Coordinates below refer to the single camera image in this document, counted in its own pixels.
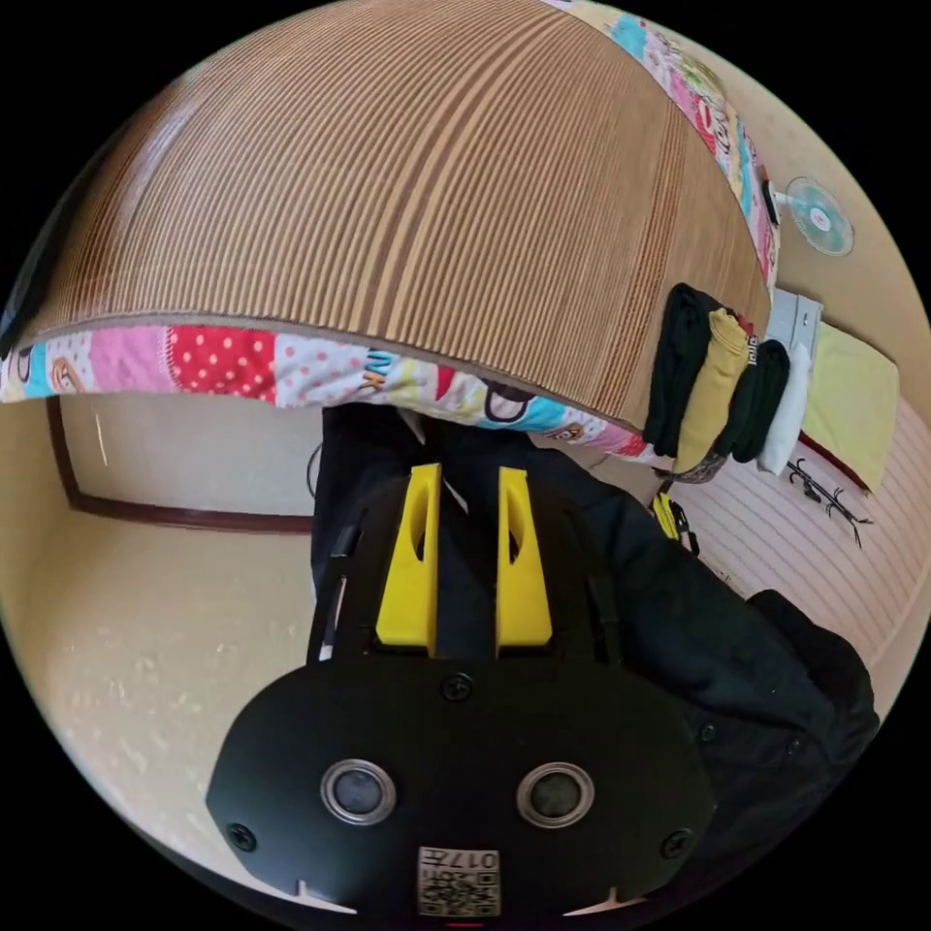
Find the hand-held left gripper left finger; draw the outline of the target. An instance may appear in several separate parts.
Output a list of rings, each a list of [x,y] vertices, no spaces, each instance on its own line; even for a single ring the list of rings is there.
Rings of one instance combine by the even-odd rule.
[[[433,649],[438,607],[438,464],[411,470],[375,631],[389,649]]]

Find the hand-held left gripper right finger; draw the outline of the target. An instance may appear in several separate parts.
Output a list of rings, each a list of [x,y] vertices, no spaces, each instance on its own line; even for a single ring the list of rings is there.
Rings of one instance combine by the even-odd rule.
[[[542,649],[553,636],[527,473],[498,473],[497,647]]]

